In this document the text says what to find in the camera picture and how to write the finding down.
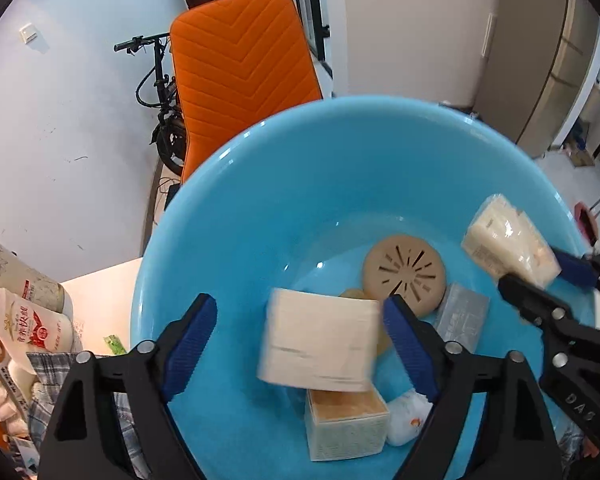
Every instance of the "plaid cloth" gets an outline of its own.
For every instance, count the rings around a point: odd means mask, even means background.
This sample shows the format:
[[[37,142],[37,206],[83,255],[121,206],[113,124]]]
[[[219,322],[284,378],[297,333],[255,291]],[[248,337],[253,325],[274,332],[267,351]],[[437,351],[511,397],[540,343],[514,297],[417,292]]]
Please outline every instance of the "plaid cloth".
[[[75,360],[75,354],[27,354],[34,371],[40,379],[33,390],[33,400],[29,408],[29,433],[36,449],[45,437],[46,427],[51,420],[51,412],[58,401],[62,384],[66,379],[69,368]],[[122,436],[125,439],[126,450],[136,472],[136,476],[143,479],[151,478],[149,468],[144,461],[138,435],[134,429],[134,419],[129,408],[126,394],[115,393],[114,400]]]

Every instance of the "tissue container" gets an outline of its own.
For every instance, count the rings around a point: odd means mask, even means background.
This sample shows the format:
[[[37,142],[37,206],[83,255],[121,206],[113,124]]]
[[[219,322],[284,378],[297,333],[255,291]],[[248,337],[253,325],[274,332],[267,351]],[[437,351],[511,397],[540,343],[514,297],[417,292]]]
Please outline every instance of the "tissue container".
[[[489,298],[452,283],[446,288],[434,326],[445,341],[457,341],[475,352],[488,309]]]
[[[367,392],[308,390],[304,421],[313,462],[344,460],[382,451],[389,409],[373,387]]]

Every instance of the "chair backrest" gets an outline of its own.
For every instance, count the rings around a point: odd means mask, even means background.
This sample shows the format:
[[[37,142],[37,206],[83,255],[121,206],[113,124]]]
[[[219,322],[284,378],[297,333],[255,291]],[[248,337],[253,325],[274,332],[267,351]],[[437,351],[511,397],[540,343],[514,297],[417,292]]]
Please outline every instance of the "chair backrest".
[[[322,98],[293,0],[215,0],[171,25],[186,180],[241,131]]]

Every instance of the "white bottle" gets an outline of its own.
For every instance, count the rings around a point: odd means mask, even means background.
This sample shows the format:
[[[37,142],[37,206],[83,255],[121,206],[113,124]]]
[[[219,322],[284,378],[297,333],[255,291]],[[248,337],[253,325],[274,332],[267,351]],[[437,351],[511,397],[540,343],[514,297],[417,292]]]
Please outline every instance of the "white bottle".
[[[0,341],[21,368],[34,374],[27,352],[69,352],[73,340],[67,316],[0,288]]]

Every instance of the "light switch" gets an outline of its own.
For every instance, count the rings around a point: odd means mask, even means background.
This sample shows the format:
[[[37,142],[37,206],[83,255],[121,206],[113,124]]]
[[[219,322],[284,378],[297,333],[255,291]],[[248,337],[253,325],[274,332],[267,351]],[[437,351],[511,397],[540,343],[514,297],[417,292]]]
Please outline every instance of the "light switch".
[[[36,27],[32,23],[27,23],[27,25],[20,29],[20,37],[25,44],[35,40],[37,35]]]

